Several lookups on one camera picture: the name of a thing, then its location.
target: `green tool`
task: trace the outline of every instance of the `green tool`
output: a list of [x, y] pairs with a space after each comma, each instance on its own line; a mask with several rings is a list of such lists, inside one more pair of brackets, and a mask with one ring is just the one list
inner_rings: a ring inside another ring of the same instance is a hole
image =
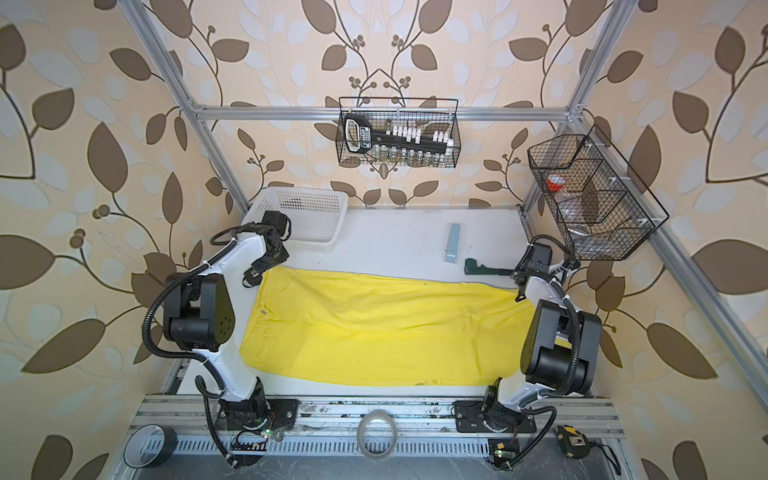
[[507, 268], [491, 268], [489, 266], [480, 265], [474, 258], [468, 258], [464, 261], [464, 274], [465, 275], [502, 275], [511, 276], [512, 271]]

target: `white plastic basket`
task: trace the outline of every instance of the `white plastic basket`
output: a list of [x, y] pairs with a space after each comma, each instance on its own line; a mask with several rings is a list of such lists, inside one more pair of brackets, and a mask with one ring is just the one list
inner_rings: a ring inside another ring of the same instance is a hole
[[334, 190], [268, 187], [253, 200], [243, 223], [259, 223], [267, 210], [286, 214], [291, 222], [286, 248], [330, 252], [346, 216], [349, 196]]

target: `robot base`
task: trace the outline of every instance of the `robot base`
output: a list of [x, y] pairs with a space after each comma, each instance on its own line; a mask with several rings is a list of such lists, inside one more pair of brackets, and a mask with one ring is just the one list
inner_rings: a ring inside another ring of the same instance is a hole
[[[528, 415], [507, 409], [498, 403], [487, 413], [483, 412], [483, 402], [474, 400], [458, 400], [453, 402], [453, 407], [456, 430], [460, 433], [513, 433], [514, 425], [517, 426], [518, 433], [536, 432], [536, 424]], [[485, 426], [486, 423], [497, 432]]]
[[299, 408], [297, 399], [266, 400], [264, 387], [258, 377], [248, 400], [242, 402], [219, 400], [219, 404], [221, 405], [220, 415], [227, 420], [227, 430], [250, 430], [257, 433], [293, 426]]

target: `black tape roll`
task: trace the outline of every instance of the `black tape roll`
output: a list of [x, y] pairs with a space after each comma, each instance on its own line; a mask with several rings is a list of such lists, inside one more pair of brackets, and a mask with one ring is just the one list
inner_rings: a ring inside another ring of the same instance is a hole
[[[146, 448], [147, 442], [152, 435], [160, 434], [162, 436], [162, 445], [160, 450], [153, 456], [142, 457], [142, 452]], [[128, 439], [128, 444], [125, 446], [125, 452], [123, 454], [123, 460], [125, 464], [132, 468], [153, 468], [163, 465], [166, 460], [173, 455], [176, 450], [176, 444], [178, 438], [176, 432], [171, 427], [163, 427], [160, 425], [146, 425], [138, 429]]]

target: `metal extrusion bar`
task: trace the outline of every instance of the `metal extrusion bar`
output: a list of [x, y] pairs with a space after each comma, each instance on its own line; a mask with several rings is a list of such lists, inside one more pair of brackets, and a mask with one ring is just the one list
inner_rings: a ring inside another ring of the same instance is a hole
[[[577, 134], [586, 134], [590, 125], [580, 118], [571, 123], [571, 128]], [[597, 147], [616, 171], [626, 171], [627, 165], [619, 161], [605, 146], [598, 144]], [[624, 184], [648, 212], [656, 211], [633, 182], [625, 181]], [[709, 319], [726, 350], [744, 371], [747, 383], [758, 402], [768, 412], [768, 357], [765, 352], [760, 350], [724, 298], [694, 263], [690, 254], [672, 233], [669, 223], [663, 224], [648, 241], [690, 301]]]
[[[366, 106], [366, 110], [375, 110]], [[445, 111], [445, 109], [419, 108], [419, 111]], [[339, 120], [338, 108], [324, 107], [199, 107], [193, 110], [201, 120]], [[565, 121], [565, 108], [477, 108], [460, 107], [456, 112], [460, 121]]]
[[[280, 398], [267, 396], [267, 399]], [[479, 397], [358, 397], [358, 396], [299, 396], [296, 427], [290, 431], [295, 436], [348, 435], [360, 423], [360, 419], [375, 409], [385, 409], [398, 424], [399, 435], [404, 437], [495, 437], [493, 433], [466, 434], [455, 428], [452, 414], [454, 400], [480, 400]], [[553, 405], [558, 409], [558, 419], [574, 426], [594, 439], [624, 439], [624, 429], [610, 399], [544, 399], [541, 405]], [[218, 404], [212, 402], [213, 415]], [[546, 418], [536, 417], [541, 428]], [[198, 395], [147, 395], [131, 423], [129, 432], [145, 425], [161, 423], [179, 433], [200, 433], [206, 430], [202, 396]], [[372, 431], [382, 425], [370, 426]]]
[[200, 140], [200, 143], [202, 143], [203, 149], [207, 152], [212, 165], [221, 176], [224, 186], [227, 187], [232, 195], [234, 203], [243, 213], [247, 212], [250, 203], [243, 189], [240, 188], [240, 184], [237, 182], [226, 158], [219, 149], [213, 132], [210, 131], [203, 119], [196, 116], [193, 108], [196, 105], [192, 101], [192, 96], [184, 85], [184, 80], [179, 75], [176, 65], [171, 59], [170, 54], [166, 51], [162, 40], [157, 36], [157, 32], [152, 26], [144, 4], [141, 0], [120, 0], [120, 4], [128, 22], [136, 31], [136, 35], [141, 40], [141, 43], [144, 44], [147, 52], [149, 52], [152, 61], [160, 72], [160, 76], [165, 80], [166, 86], [168, 86], [168, 89], [174, 96], [174, 100], [181, 109], [181, 113], [184, 114], [191, 130], [195, 133], [197, 139]]
[[568, 111], [578, 113], [587, 103], [595, 82], [598, 81], [603, 67], [611, 56], [611, 52], [616, 46], [619, 37], [629, 23], [632, 13], [637, 8], [637, 0], [615, 0], [611, 11], [608, 12], [608, 20], [605, 27], [594, 46], [592, 54], [581, 72], [581, 78], [578, 85], [568, 102]]

